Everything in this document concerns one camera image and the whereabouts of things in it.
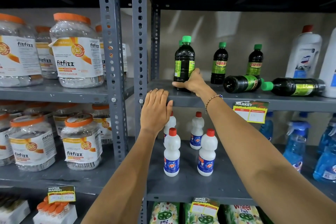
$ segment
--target hand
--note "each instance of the hand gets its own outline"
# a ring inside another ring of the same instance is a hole
[[[167,98],[167,90],[155,89],[147,93],[141,110],[141,130],[149,131],[156,137],[163,129],[173,110],[173,100],[170,100],[166,106]]]
[[[172,85],[178,88],[186,88],[191,92],[196,93],[199,97],[200,92],[204,90],[208,85],[202,78],[202,74],[200,73],[200,69],[196,68],[190,75],[189,80],[186,82],[172,82]]]

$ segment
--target bracelet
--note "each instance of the bracelet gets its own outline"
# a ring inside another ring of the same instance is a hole
[[[218,94],[218,95],[215,95],[215,96],[209,98],[208,102],[205,104],[205,114],[208,113],[207,107],[208,107],[209,102],[210,102],[212,99],[214,99],[215,97],[220,97],[221,99],[223,99],[223,96],[222,96],[221,94]]]

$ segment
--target green label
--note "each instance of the green label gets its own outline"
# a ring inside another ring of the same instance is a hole
[[[260,75],[262,62],[249,62],[247,66],[246,74],[248,75]]]
[[[181,61],[180,60],[175,60],[174,76],[175,77],[180,77],[181,76]]]
[[[314,90],[314,86],[311,84],[297,84],[295,92],[292,96],[307,96]]]
[[[244,77],[247,79],[247,82],[248,82],[248,86],[247,86],[246,90],[244,90],[244,91],[249,91],[249,90],[255,89],[256,86],[258,85],[258,79],[253,75],[244,75]]]
[[[195,70],[195,61],[190,60],[189,61],[189,73],[188,77],[190,77],[191,73]]]
[[[226,61],[222,61],[222,60],[213,61],[211,73],[225,74],[225,70],[226,70]]]

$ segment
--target large white bottle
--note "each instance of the large white bottle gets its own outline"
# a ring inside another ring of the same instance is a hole
[[[321,45],[322,37],[313,33],[313,25],[305,25],[293,41],[286,77],[313,78]]]
[[[174,128],[176,126],[176,118],[173,115],[173,111],[170,114],[169,121],[165,125],[165,128],[163,129],[163,138],[165,138],[169,134],[169,129]]]
[[[330,36],[319,79],[325,82],[322,96],[336,98],[336,28]]]
[[[165,156],[165,164],[163,166],[163,171],[165,174],[173,177],[177,175],[180,171],[180,151],[181,139],[176,134],[176,128],[170,128],[169,134],[164,139],[165,151],[163,155]]]
[[[209,176],[213,172],[213,163],[216,158],[218,140],[215,137],[215,130],[209,128],[202,136],[201,149],[199,150],[197,170],[203,176]]]
[[[199,150],[201,148],[201,138],[203,136],[204,119],[201,112],[196,112],[196,116],[191,121],[190,147]]]

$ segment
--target perforated metal post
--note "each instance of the perforated metal post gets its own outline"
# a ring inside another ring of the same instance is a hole
[[[128,153],[128,137],[124,92],[124,62],[122,54],[121,18],[119,0],[99,0],[103,29],[108,101],[115,167]]]
[[[135,138],[140,132],[140,114],[147,93],[147,0],[132,0],[134,48]],[[138,223],[147,223],[146,191]]]
[[[158,5],[152,5],[151,14],[151,46],[150,46],[150,79],[159,78],[160,66],[160,21],[161,10]]]

